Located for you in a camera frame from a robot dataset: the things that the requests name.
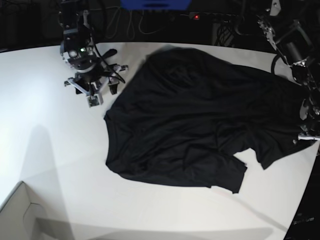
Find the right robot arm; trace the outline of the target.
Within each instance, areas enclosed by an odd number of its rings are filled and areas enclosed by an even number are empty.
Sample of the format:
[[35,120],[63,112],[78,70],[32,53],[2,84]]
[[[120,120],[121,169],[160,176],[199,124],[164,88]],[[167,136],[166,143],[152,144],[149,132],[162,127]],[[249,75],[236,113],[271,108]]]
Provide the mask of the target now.
[[112,95],[117,94],[119,83],[125,83],[119,72],[129,66],[107,63],[106,59],[118,53],[116,49],[104,54],[98,51],[87,0],[63,0],[60,6],[59,24],[63,29],[60,55],[75,71],[64,86],[73,86],[76,94],[85,95],[90,108],[102,105],[104,89],[108,87]]

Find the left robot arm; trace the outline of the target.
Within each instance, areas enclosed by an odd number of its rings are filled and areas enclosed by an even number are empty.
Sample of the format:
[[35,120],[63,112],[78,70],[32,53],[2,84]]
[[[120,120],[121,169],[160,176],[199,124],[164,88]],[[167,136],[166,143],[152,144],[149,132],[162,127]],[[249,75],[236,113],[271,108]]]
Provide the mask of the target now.
[[318,0],[236,0],[234,30],[242,32],[247,20],[256,22],[260,33],[292,72],[294,81],[308,91],[304,101],[307,121],[299,140],[320,139],[320,2]]

